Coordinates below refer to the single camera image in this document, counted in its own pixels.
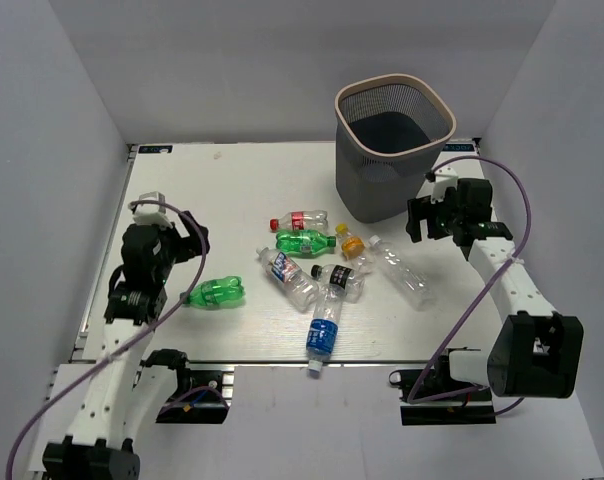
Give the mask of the clear unlabelled bottle white cap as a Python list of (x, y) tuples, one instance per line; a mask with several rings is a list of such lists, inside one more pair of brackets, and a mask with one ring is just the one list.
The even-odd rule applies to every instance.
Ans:
[(434, 303), (434, 293), (425, 277), (390, 242), (373, 235), (368, 240), (376, 265), (413, 308), (425, 310)]

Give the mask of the clear bottle yellow label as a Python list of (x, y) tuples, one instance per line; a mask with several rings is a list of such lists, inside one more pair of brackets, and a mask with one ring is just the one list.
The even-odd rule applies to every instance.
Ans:
[(365, 242), (355, 235), (347, 224), (335, 227), (336, 239), (344, 259), (359, 273), (370, 274), (374, 270), (375, 258)]

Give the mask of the clear bottle black cap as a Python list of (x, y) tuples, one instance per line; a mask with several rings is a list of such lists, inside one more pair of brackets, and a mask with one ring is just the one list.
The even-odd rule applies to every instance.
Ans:
[(351, 303), (360, 299), (365, 285), (362, 273), (339, 264), (313, 265), (311, 277), (323, 285), (335, 287)]

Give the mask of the clear bottle blue white label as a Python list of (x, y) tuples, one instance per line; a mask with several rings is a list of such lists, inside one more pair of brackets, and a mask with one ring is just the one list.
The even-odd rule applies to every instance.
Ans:
[(304, 312), (317, 300), (318, 284), (288, 254), (268, 247), (258, 247), (256, 254), (265, 274), (297, 310)]

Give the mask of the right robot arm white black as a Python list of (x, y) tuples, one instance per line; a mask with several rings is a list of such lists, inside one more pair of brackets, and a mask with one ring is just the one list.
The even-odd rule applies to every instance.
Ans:
[(449, 237), (485, 283), (502, 321), (493, 346), (442, 347), (408, 394), (411, 403), (454, 399), (483, 388), (499, 397), (573, 394), (584, 328), (560, 314), (516, 259), (513, 235), (492, 219), (489, 181), (430, 173), (430, 195), (408, 203), (412, 241)]

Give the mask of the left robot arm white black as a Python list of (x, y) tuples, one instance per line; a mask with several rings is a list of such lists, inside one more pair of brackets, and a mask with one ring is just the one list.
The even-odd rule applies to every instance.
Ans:
[(122, 263), (108, 287), (97, 370), (64, 438), (49, 442), (42, 455), (51, 479), (138, 478), (137, 436), (169, 397), (184, 398), (193, 387), (184, 353), (145, 351), (167, 301), (171, 270), (209, 253), (208, 231), (188, 211), (179, 214), (186, 236), (163, 206), (145, 213), (136, 204), (133, 211), (134, 222), (122, 237)]

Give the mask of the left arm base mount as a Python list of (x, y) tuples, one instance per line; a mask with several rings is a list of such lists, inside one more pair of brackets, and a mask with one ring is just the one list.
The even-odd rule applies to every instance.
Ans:
[(158, 424), (221, 425), (231, 405), (235, 367), (230, 364), (188, 363), (186, 377), (169, 398), (171, 403), (190, 391), (170, 409), (160, 413)]

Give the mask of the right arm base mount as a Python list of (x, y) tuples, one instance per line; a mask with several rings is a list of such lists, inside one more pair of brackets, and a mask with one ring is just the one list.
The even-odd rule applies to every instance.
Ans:
[(389, 386), (399, 391), (401, 424), (417, 426), (491, 425), (496, 423), (492, 394), (486, 387), (452, 381), (431, 370), (409, 401), (420, 369), (396, 369), (388, 376)]

